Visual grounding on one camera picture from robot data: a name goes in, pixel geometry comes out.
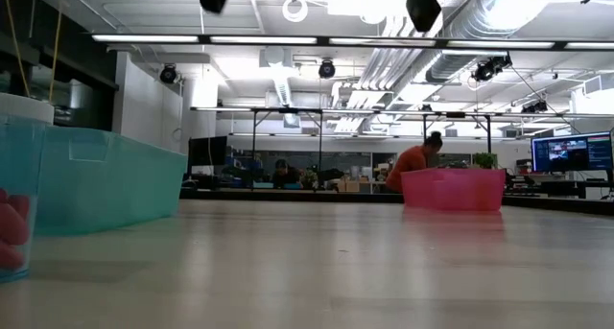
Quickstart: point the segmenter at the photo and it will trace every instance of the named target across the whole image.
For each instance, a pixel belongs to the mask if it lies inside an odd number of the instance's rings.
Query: white wall
[[[139,142],[179,152],[182,99],[153,75],[119,53],[113,131]]]

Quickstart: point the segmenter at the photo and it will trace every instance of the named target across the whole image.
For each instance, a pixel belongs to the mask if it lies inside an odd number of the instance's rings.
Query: plastic bin
[[[113,132],[49,127],[36,234],[71,236],[170,217],[187,156]]]
[[[0,94],[0,283],[28,274],[47,104]]]
[[[431,169],[401,175],[405,205],[447,211],[497,211],[504,170]]]

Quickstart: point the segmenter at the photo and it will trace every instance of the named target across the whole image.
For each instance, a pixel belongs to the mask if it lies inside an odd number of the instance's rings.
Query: security camera
[[[177,72],[176,64],[165,64],[160,72],[160,80],[166,84],[175,84],[181,80],[181,75]]]
[[[325,80],[335,77],[335,65],[333,65],[333,60],[323,60],[322,65],[319,66],[318,73],[319,76]]]

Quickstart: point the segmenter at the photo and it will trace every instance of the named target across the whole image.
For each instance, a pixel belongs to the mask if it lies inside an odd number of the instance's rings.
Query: red object in cup
[[[30,229],[27,196],[9,194],[0,189],[0,269],[18,270],[26,263],[23,254],[14,246],[28,243]]]
[[[18,270],[25,263],[21,252],[4,242],[0,242],[0,269]]]

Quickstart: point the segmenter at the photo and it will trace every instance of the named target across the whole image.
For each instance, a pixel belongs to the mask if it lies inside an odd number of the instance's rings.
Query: clear plastic cup
[[[0,283],[28,274],[43,139],[49,124],[36,119],[40,116],[36,112],[42,110],[45,116],[50,109],[53,119],[53,108],[44,103],[0,95]]]

